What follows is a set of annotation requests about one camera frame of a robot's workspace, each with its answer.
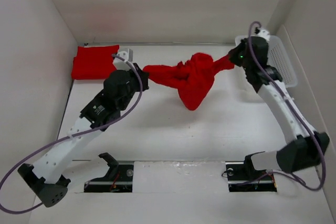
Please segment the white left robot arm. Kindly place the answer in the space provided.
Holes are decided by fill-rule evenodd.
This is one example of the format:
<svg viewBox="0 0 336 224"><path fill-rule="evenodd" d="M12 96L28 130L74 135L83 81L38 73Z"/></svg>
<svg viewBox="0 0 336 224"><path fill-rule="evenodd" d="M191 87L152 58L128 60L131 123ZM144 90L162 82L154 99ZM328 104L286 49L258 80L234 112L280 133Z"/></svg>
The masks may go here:
<svg viewBox="0 0 336 224"><path fill-rule="evenodd" d="M131 112L129 103L135 93L149 88L148 80L149 74L135 63L130 70L115 70L103 82L102 90L81 110L64 140L33 164L20 165L18 173L45 207L62 200L72 182L63 172L92 140L124 117L122 111Z"/></svg>

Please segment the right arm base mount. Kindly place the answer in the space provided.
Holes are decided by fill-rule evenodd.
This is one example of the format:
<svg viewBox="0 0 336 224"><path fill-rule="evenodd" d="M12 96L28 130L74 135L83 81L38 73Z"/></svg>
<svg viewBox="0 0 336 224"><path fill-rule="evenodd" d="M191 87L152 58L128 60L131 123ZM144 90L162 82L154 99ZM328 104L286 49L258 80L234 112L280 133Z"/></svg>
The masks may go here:
<svg viewBox="0 0 336 224"><path fill-rule="evenodd" d="M222 177L227 179L230 193L277 192L274 176L266 170L248 171L244 162L225 162Z"/></svg>

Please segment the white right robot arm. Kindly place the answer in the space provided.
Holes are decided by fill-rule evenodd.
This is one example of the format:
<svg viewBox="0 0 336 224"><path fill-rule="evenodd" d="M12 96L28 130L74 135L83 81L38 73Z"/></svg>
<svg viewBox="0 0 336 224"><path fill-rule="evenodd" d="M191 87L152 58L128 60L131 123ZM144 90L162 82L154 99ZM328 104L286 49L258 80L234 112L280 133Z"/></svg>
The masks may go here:
<svg viewBox="0 0 336 224"><path fill-rule="evenodd" d="M242 38L229 51L229 60L245 71L247 82L268 105L285 137L277 151L247 155L245 165L254 170L293 173L321 164L330 139L309 124L287 93L279 71L268 64L268 41L262 37Z"/></svg>

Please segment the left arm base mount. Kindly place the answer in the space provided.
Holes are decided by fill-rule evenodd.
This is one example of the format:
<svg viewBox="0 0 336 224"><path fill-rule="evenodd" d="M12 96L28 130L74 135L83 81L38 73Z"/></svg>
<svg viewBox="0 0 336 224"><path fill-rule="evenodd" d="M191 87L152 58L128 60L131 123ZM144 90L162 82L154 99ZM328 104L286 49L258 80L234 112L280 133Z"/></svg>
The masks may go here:
<svg viewBox="0 0 336 224"><path fill-rule="evenodd" d="M103 177L85 183L84 193L131 193L133 189L134 162L120 162L109 168Z"/></svg>

